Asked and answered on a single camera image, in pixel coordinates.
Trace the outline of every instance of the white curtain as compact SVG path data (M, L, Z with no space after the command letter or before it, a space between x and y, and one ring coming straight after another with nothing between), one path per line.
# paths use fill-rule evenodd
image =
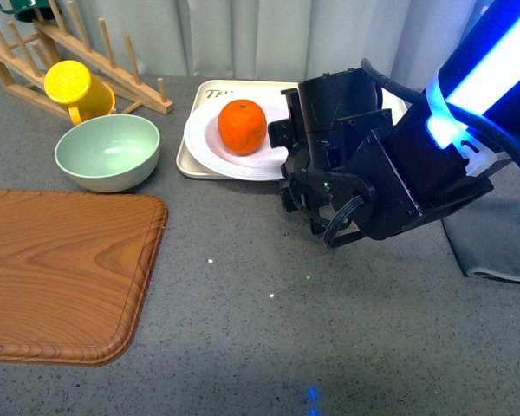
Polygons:
M103 17L118 64L130 70L128 33L142 74L302 81L358 68L366 57L380 72L420 89L490 2L75 0L93 48L106 54ZM58 3L77 36L68 0ZM0 13L0 28L13 40L9 20ZM34 31L30 23L16 26L25 36Z

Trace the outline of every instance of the glowing blue light strip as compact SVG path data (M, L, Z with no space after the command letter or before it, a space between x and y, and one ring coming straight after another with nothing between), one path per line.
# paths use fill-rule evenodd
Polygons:
M446 101L471 113L483 115L519 82L520 18L449 94ZM432 112L433 116L428 120L426 128L439 147L445 148L461 140L462 135L441 131L445 123L432 120L434 117L440 118L434 108Z

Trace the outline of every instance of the mug handle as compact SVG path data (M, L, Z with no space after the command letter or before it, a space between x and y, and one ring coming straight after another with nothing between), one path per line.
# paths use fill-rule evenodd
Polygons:
M4 9L2 8L2 5L1 5L1 4L0 4L0 11L3 12L3 13L5 13L6 15L13 15L13 14L14 14L14 10L13 10L13 9L12 9L12 10L4 10Z
M75 124L76 126L83 122L83 120L81 119L81 115L79 114L79 108L77 107L69 108L69 117L71 118L71 121L73 121L73 124Z

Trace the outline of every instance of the white tray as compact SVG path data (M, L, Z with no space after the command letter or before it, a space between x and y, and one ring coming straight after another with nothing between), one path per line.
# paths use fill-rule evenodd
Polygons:
M235 92L245 93L247 89L258 92L270 90L282 91L284 89L296 88L296 82L275 82L275 81L238 81L238 80L212 80L207 81L198 87L197 95L192 103L191 113L208 100L215 100L218 97L233 94ZM383 90L383 108L391 108L393 123L406 113L406 104L403 100ZM185 138L181 139L181 145L177 152L177 168L185 176L195 179L234 179L214 172L201 165L189 152L185 145Z

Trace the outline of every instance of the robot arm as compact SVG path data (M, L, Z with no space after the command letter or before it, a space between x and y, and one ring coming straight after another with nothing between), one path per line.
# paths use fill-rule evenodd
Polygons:
M382 88L412 103L395 126ZM270 123L269 136L289 150L283 207L306 213L327 245L444 218L491 191L493 173L520 166L520 1L495 0L424 93L363 60L282 94L289 118ZM358 231L336 236L352 223Z

